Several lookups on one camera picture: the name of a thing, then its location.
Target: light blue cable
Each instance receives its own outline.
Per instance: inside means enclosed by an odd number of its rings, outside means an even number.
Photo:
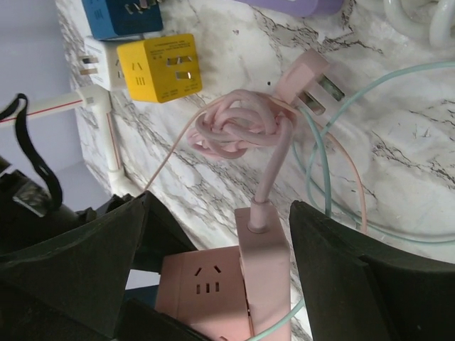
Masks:
[[[323,169],[323,179],[324,179],[324,189],[326,190],[325,194],[325,199],[326,199],[326,209],[325,213],[327,217],[332,216],[332,185],[330,182],[330,171],[328,167],[328,160],[327,160],[327,153],[326,153],[326,148],[324,146],[324,142],[322,139],[322,136],[319,133],[319,129],[317,128],[316,124],[314,123],[313,119],[311,118],[310,114],[307,112],[307,110],[302,107],[300,109],[301,113],[304,115],[306,118],[308,125],[310,126],[311,132],[314,135],[314,138],[316,140],[316,144],[318,145],[318,150],[321,155],[321,164],[322,164],[322,169]],[[306,192],[308,193],[308,198],[310,199],[310,203],[314,207],[318,207],[316,202],[313,199],[313,195],[311,195],[311,183],[309,181],[305,182],[305,188]]]
[[[269,336],[272,334],[275,330],[278,330],[281,328],[283,325],[288,323],[298,312],[300,309],[302,309],[305,306],[305,301],[301,299],[293,308],[291,311],[288,312],[286,316],[284,316],[280,321],[278,321],[275,325],[271,326],[270,328],[264,330],[263,332],[259,333],[258,335],[255,335],[251,338],[249,338],[247,341],[258,341],[262,340],[264,337]]]
[[[299,155],[297,153],[297,149],[296,149],[296,143],[294,142],[292,144],[292,153],[294,154],[294,157],[297,161],[297,165],[299,166],[300,168],[300,171],[306,175],[306,169],[305,169],[305,166],[304,164],[301,162],[300,158],[299,158]],[[313,180],[313,178],[310,178],[310,181],[311,181],[311,184],[315,187],[315,189],[318,190],[319,193],[321,193],[322,195],[326,195],[325,192],[323,191],[323,189],[321,187],[319,187],[319,185]],[[322,211],[322,209],[320,207],[318,207],[316,204],[313,204],[314,200],[312,200],[313,198],[311,197],[311,194],[309,195],[309,200],[311,202],[311,204],[317,208],[318,210]],[[355,221],[357,224],[362,224],[362,217],[355,214],[354,212],[344,208],[342,205],[340,205],[338,202],[336,202],[334,199],[332,199],[332,204],[333,206],[335,206],[336,208],[338,208],[342,213],[344,213],[345,215],[347,215],[348,217],[350,217],[353,221]],[[392,237],[392,238],[395,238],[395,239],[400,239],[400,240],[404,240],[406,242],[412,242],[412,243],[415,243],[415,244],[424,244],[424,245],[434,245],[434,246],[437,246],[437,245],[441,245],[441,244],[452,244],[455,240],[455,237],[453,240],[434,240],[434,241],[424,241],[421,239],[419,239],[418,236],[415,236],[415,237],[410,237],[409,235],[405,235],[404,233],[403,234],[399,234],[398,232],[389,232],[387,231],[387,227],[384,227],[384,226],[381,226],[379,224],[375,224],[374,222],[368,222],[368,226],[372,229],[376,229],[377,231],[383,233],[383,234],[386,234],[387,236],[389,237]]]
[[[423,65],[418,65],[418,66],[413,66],[413,67],[408,67],[402,70],[394,71],[389,73],[388,75],[385,75],[378,80],[371,82],[367,87],[363,88],[361,91],[357,92],[355,95],[353,95],[351,98],[349,98],[343,106],[340,108],[340,110],[336,113],[335,116],[332,117],[332,119],[327,123],[327,125],[322,129],[321,131],[321,136],[324,137],[325,134],[328,132],[328,130],[333,126],[333,124],[336,122],[336,120],[360,97],[364,96],[367,94],[369,91],[373,90],[376,88],[378,85],[381,85],[384,82],[387,82],[388,80],[391,80],[396,77],[400,77],[403,75],[408,75],[410,73],[414,72],[420,72],[420,71],[425,71],[425,70],[434,70],[434,69],[441,69],[441,68],[446,68],[446,67],[455,67],[455,62],[441,62],[441,63],[430,63],[430,64],[423,64]],[[316,150],[319,148],[318,144],[315,144],[313,147],[313,151],[311,152],[310,159],[309,159],[309,165],[307,170],[303,170],[304,173],[311,174],[311,167],[313,166],[314,163],[314,158],[316,156]],[[309,185],[310,183],[314,183],[312,181],[310,176],[306,176],[306,186]],[[308,193],[310,200],[313,200],[311,197],[311,192]],[[359,216],[353,214],[353,219],[358,222],[359,221]],[[383,234],[386,234],[390,237],[394,237],[397,239],[405,240],[408,242],[414,242],[417,244],[448,244],[455,242],[455,236],[450,236],[450,237],[445,237],[444,240],[437,240],[437,237],[434,238],[435,240],[433,241],[428,241],[428,240],[422,240],[419,239],[419,237],[409,237],[409,235],[406,234],[398,234],[397,232],[391,232],[387,231],[387,228],[381,227],[378,224],[373,224],[369,223],[369,226],[372,227],[373,229],[376,229],[380,231]]]

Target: white marble wall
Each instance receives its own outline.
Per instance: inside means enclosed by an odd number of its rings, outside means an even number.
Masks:
[[[73,84],[86,85],[89,80],[77,73],[82,37],[90,34],[82,5],[74,0],[57,0],[57,4]],[[112,93],[122,158],[129,176],[141,185],[198,107],[236,88],[272,93],[283,71],[310,47],[333,63],[328,76],[347,94],[390,71],[450,60],[455,52],[431,50],[426,43],[401,36],[383,18],[353,1],[336,16],[310,19],[231,0],[168,0],[161,8],[163,34],[194,34],[204,90],[167,104],[132,102],[126,92]],[[359,168],[371,220],[403,232],[455,234],[454,74],[453,70],[423,72],[387,83],[353,106],[334,127],[333,134]],[[89,112],[79,114],[85,160],[107,186],[97,122]],[[331,115],[327,112],[317,119],[325,123]],[[301,125],[297,140],[306,160],[314,141]],[[151,190],[182,221],[198,246],[231,245],[236,243],[233,210],[248,205],[271,152],[264,148],[235,161],[215,163],[194,154],[183,141]],[[352,173],[330,145],[328,154],[336,197],[358,212]],[[319,164],[314,177],[321,180]],[[304,178],[291,154],[271,199],[288,233],[290,203],[306,200]],[[414,253],[455,261],[453,244],[416,245],[373,235]],[[300,289],[295,264],[293,269],[296,302]],[[296,340],[307,340],[306,312],[298,318],[299,323],[293,324]]]

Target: knotted pink cable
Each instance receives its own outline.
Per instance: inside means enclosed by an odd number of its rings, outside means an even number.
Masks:
[[[236,102],[247,102],[254,109],[232,107]],[[191,147],[207,157],[239,158],[248,148],[276,146],[284,117],[295,126],[295,115],[273,104],[265,95],[234,90],[196,119],[187,139]]]
[[[296,122],[296,115],[273,103],[266,94],[235,90],[207,108],[187,134],[189,144],[205,156],[239,158],[248,148],[277,146],[252,199],[248,228],[267,231],[269,194],[282,167]],[[248,102],[254,109],[232,107]]]

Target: white cable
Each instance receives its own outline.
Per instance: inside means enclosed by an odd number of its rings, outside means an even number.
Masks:
[[[410,18],[402,5],[402,0],[357,0],[370,11],[385,13],[390,25],[405,36],[414,39],[427,39],[434,48],[447,48],[455,45],[451,36],[452,21],[455,17],[455,0],[440,0],[430,23],[420,23]]]
[[[440,0],[429,27],[429,41],[435,48],[455,45],[451,24],[455,17],[455,1]]]
[[[429,25],[412,20],[401,3],[401,0],[384,0],[384,10],[390,25],[405,36],[414,39],[429,37]]]

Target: yellow power cube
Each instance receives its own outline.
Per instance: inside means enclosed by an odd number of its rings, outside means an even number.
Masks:
[[[117,52],[135,101],[164,103],[202,89],[192,34],[135,41]]]

